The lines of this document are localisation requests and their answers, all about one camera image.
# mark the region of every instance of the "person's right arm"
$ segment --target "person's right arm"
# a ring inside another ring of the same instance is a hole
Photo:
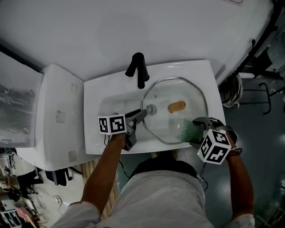
[[[243,215],[253,215],[253,188],[240,155],[228,156],[231,178],[232,220]]]

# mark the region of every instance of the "white t-shirt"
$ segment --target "white t-shirt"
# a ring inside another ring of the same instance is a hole
[[[73,204],[52,228],[212,228],[205,215],[205,195],[194,177],[173,171],[135,175],[123,188],[111,216],[100,221],[97,208]],[[253,228],[253,215],[242,215],[230,228]]]

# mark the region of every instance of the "wooden floor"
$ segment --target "wooden floor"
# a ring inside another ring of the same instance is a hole
[[[86,162],[81,164],[81,171],[82,171],[82,177],[83,177],[83,183],[86,184],[87,179],[90,177],[92,171],[97,166],[99,159],[96,159],[91,162]],[[104,220],[108,218],[111,215],[111,209],[113,205],[115,204],[115,201],[118,198],[118,188],[117,188],[117,181],[115,180],[113,184],[112,191],[109,196],[109,200],[107,202],[106,207],[104,208],[103,214],[101,216],[101,220]]]

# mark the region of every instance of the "green scrubbing brush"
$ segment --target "green scrubbing brush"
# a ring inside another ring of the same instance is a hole
[[[181,142],[189,142],[193,139],[202,140],[204,130],[203,125],[196,125],[192,121],[184,119],[182,122]]]

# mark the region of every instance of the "faucet spout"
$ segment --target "faucet spout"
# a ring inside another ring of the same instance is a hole
[[[145,81],[150,79],[147,72],[146,62],[144,60],[144,55],[140,52],[136,53],[132,57],[132,62],[126,70],[125,75],[128,77],[133,77],[135,69],[138,70],[138,88],[143,89],[145,87]]]

